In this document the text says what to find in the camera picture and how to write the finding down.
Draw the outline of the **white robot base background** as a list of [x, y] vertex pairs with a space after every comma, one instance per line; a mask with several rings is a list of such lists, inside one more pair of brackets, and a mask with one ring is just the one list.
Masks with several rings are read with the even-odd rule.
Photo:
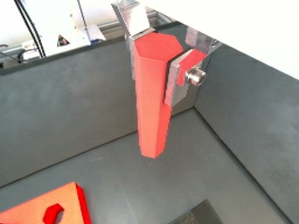
[[86, 23], [82, 0], [15, 1], [32, 27], [44, 57], [105, 40], [98, 26]]

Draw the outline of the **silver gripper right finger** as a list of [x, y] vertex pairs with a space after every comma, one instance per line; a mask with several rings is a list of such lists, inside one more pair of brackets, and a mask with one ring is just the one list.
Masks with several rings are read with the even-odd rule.
[[190, 47], [169, 64], [164, 103], [173, 107], [185, 97], [189, 85], [197, 87], [206, 74], [201, 71], [202, 60], [220, 47], [221, 43], [204, 33], [186, 28], [185, 43]]

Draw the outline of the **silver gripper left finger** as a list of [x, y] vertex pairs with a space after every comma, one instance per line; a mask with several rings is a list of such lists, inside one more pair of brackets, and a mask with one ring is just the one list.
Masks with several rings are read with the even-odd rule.
[[145, 6], [136, 0], [116, 0], [110, 5], [124, 29], [125, 42], [130, 54], [130, 67], [134, 67], [133, 42], [153, 32], [154, 28], [149, 25]]

